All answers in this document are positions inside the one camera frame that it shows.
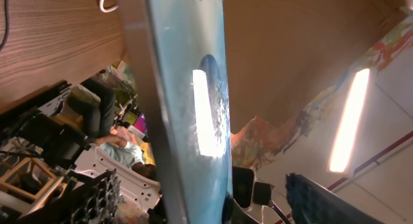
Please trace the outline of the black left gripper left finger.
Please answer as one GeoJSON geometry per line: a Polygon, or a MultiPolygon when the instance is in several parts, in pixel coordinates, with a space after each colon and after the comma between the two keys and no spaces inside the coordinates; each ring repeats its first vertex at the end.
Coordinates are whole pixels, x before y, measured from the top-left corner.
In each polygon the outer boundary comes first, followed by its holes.
{"type": "Polygon", "coordinates": [[[120,180],[108,170],[53,203],[17,219],[17,224],[116,222],[120,180]]]}

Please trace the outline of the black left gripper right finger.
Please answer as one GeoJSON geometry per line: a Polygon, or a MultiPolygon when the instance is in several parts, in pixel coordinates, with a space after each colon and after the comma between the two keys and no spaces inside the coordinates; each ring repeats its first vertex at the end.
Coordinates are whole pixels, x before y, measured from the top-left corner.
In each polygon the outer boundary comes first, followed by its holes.
{"type": "Polygon", "coordinates": [[[383,224],[301,174],[287,175],[285,188],[296,224],[383,224]]]}

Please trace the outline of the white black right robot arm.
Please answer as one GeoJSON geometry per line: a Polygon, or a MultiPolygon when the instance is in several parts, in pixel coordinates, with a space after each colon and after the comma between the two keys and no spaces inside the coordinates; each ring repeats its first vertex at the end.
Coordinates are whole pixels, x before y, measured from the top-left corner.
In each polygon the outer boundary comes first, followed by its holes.
{"type": "Polygon", "coordinates": [[[51,168],[59,167],[92,178],[114,170],[120,179],[120,194],[144,211],[159,202],[160,183],[144,178],[116,162],[102,148],[92,145],[90,138],[69,124],[52,119],[63,108],[71,84],[62,81],[43,93],[1,114],[1,144],[21,137],[39,147],[40,153],[24,153],[41,159],[51,168]]]}

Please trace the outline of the blue screen smartphone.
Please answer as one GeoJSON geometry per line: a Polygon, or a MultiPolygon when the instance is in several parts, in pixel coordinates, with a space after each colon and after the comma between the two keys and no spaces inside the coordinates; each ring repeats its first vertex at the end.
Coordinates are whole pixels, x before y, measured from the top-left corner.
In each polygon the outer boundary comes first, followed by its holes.
{"type": "Polygon", "coordinates": [[[232,192],[223,0],[117,0],[168,223],[222,223],[232,192]]]}

